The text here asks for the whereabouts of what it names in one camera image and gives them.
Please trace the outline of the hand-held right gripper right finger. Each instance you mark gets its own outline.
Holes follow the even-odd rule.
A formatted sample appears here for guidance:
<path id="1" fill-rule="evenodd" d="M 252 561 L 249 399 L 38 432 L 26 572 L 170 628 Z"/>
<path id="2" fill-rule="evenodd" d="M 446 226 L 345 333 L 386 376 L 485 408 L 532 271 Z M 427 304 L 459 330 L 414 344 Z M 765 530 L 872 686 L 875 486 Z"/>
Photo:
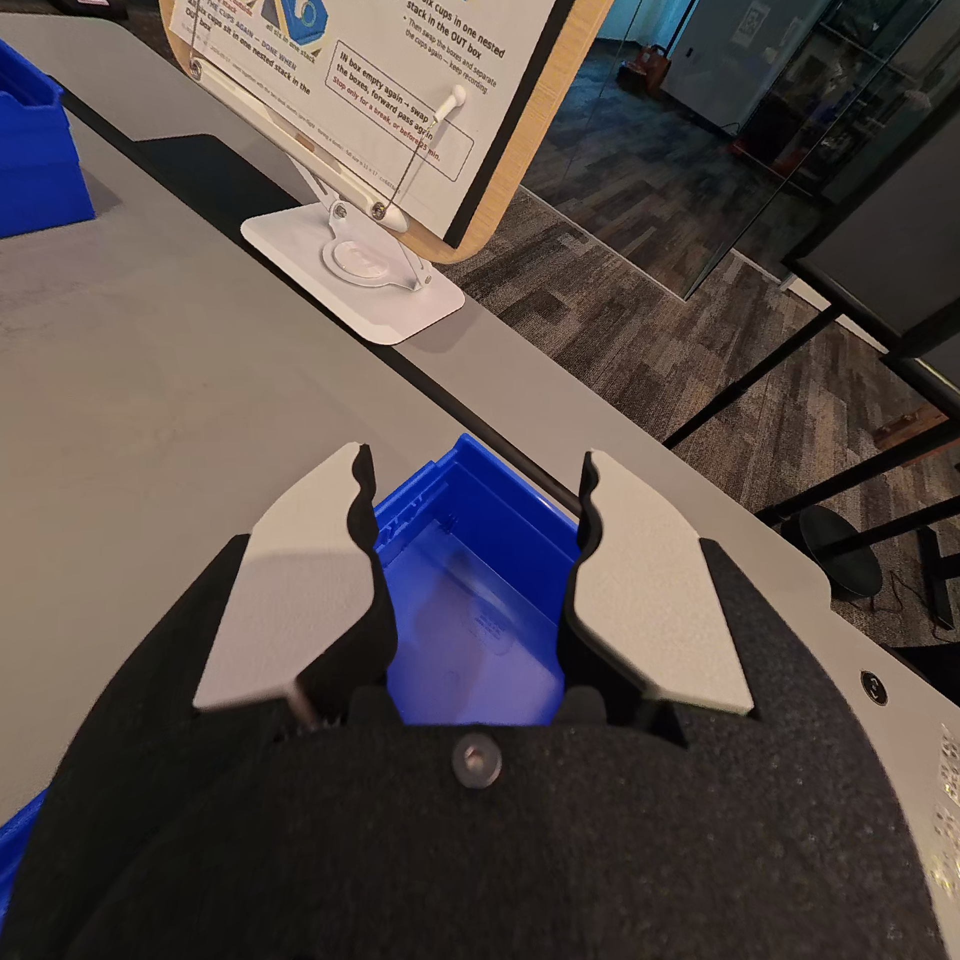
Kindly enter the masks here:
<path id="1" fill-rule="evenodd" d="M 659 730 L 676 706 L 755 708 L 701 538 L 664 495 L 611 455 L 584 454 L 578 557 L 558 625 L 568 691 L 612 726 Z"/>

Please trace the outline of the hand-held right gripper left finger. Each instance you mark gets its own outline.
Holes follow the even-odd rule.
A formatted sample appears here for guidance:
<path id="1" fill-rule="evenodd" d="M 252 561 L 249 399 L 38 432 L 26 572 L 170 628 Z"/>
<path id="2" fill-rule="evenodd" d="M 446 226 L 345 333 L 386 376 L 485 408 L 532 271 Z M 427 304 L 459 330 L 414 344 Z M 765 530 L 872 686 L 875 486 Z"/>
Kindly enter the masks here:
<path id="1" fill-rule="evenodd" d="M 253 526 L 193 707 L 281 701 L 307 729 L 345 719 L 399 646 L 376 551 L 377 479 L 366 443 L 305 474 Z"/>

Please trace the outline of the blue plastic bin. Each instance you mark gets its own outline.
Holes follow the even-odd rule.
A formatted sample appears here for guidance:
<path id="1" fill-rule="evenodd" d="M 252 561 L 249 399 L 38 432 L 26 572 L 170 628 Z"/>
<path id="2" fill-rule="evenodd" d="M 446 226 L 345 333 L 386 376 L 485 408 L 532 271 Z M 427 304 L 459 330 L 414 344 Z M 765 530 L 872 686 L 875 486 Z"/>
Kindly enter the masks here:
<path id="1" fill-rule="evenodd" d="M 31 234 L 95 218 L 64 90 L 1 43 L 1 236 Z"/>
<path id="2" fill-rule="evenodd" d="M 503 522 L 534 579 L 569 571 L 570 523 L 543 547 L 523 512 L 467 493 L 467 444 L 407 484 L 439 481 L 414 534 L 378 542 L 377 602 L 346 645 L 398 642 L 386 683 L 306 733 L 282 699 L 192 704 L 249 546 L 234 536 L 131 652 L 79 728 L 21 843 L 3 957 L 386 955 L 401 942 L 525 942 L 563 934 L 567 855 L 535 756 L 563 680 L 557 626 L 472 549 Z"/>

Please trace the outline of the white board stand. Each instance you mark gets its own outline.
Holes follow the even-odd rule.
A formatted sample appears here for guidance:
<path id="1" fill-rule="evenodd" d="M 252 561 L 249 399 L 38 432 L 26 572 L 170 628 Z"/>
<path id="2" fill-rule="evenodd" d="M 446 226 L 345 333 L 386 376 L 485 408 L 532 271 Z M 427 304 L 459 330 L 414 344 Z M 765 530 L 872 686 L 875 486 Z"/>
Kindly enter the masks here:
<path id="1" fill-rule="evenodd" d="M 466 296 L 428 260 L 293 160 L 317 199 L 247 219 L 243 238 L 366 342 L 397 345 Z"/>

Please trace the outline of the wooden instruction board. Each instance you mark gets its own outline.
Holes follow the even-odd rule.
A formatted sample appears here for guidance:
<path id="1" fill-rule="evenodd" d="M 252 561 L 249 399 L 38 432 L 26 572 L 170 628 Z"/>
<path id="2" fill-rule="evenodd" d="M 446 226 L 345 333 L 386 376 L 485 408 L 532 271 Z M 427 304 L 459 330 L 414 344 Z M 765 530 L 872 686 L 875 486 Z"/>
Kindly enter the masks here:
<path id="1" fill-rule="evenodd" d="M 612 2 L 159 2 L 178 65 L 420 257 L 491 240 Z"/>

